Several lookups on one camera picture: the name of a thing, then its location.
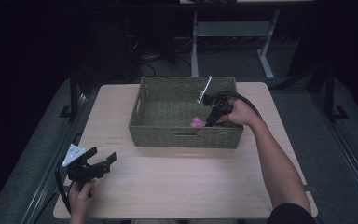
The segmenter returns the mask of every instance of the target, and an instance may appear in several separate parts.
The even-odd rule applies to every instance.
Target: wooden table
[[[90,164],[112,152],[117,161],[97,180],[91,218],[266,218],[272,211],[264,186],[255,138],[248,127],[236,149],[135,147],[129,120],[138,84],[100,89],[80,147],[97,147]],[[258,108],[303,183],[282,121],[264,83],[237,83],[238,93]],[[316,217],[317,208],[307,192]],[[61,199],[54,216],[69,218]]]

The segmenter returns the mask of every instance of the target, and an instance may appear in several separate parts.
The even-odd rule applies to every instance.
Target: black sleeve
[[[315,224],[315,220],[301,206],[284,203],[272,210],[267,224]]]

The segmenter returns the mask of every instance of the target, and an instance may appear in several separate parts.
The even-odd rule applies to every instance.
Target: hand
[[[242,100],[230,100],[233,110],[227,115],[223,115],[218,122],[231,121],[239,125],[253,126],[254,122],[261,120],[254,110]]]
[[[71,223],[86,223],[90,198],[95,194],[95,182],[92,180],[85,184],[82,190],[78,183],[73,183],[68,194],[71,205]]]

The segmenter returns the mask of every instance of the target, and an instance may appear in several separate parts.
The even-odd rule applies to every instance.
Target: person's right arm
[[[296,167],[282,150],[264,122],[241,100],[231,102],[233,111],[219,121],[247,125],[255,135],[264,182],[275,208],[283,203],[300,205],[310,213],[310,202]]]

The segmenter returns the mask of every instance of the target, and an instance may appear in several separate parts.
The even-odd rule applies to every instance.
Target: person's left hand
[[[91,180],[81,190],[78,183],[72,184],[68,194],[71,205],[71,223],[86,223],[90,198],[95,194],[95,182],[96,180]]]

